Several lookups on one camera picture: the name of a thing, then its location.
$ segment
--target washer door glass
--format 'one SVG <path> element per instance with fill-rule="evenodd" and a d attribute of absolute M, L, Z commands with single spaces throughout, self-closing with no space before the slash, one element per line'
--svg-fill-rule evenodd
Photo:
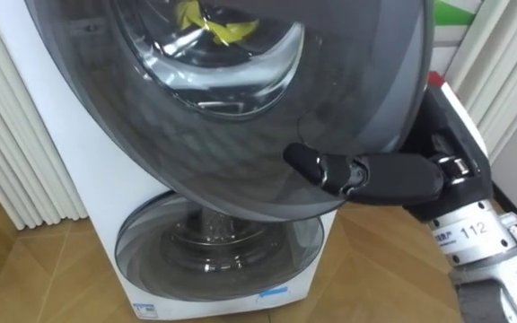
<path fill-rule="evenodd" d="M 26 1 L 67 82 L 133 160 L 188 199 L 248 220 L 340 206 L 283 150 L 394 150 L 425 86 L 427 0 L 323 5 L 329 25 L 338 13 L 349 21 L 341 31 L 202 0 Z"/>
<path fill-rule="evenodd" d="M 320 252 L 318 218 L 258 223 L 167 193 L 139 207 L 118 234 L 115 258 L 140 289 L 182 301 L 264 292 L 300 274 Z"/>

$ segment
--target number label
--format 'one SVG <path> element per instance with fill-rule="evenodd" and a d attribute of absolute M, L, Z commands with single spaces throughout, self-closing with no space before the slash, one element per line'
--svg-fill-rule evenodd
<path fill-rule="evenodd" d="M 472 224 L 468 228 L 462 228 L 460 232 L 464 234 L 466 239 L 470 239 L 470 237 L 476 237 L 480 234 L 487 233 L 486 224 L 482 222 Z"/>

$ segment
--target wooden floor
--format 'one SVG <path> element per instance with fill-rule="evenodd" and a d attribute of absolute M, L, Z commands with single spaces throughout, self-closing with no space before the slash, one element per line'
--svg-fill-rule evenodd
<path fill-rule="evenodd" d="M 400 208 L 340 210 L 311 293 L 282 308 L 193 323 L 461 322 L 449 266 Z M 0 323 L 141 322 L 89 221 L 22 232 L 0 277 Z"/>

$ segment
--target white radiator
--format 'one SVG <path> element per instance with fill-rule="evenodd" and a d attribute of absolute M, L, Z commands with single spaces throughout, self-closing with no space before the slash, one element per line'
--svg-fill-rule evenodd
<path fill-rule="evenodd" d="M 486 0 L 446 79 L 478 125 L 494 162 L 517 128 L 517 0 Z"/>
<path fill-rule="evenodd" d="M 17 229 L 87 216 L 1 39 L 0 201 Z"/>

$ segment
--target front-load washer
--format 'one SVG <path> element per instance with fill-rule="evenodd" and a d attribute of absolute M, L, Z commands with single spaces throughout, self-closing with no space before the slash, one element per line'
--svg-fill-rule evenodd
<path fill-rule="evenodd" d="M 0 0 L 4 43 L 139 318 L 307 296 L 343 201 L 282 151 L 397 149 L 429 64 L 429 1 L 352 3 L 305 6 L 325 24 L 195 0 Z"/>

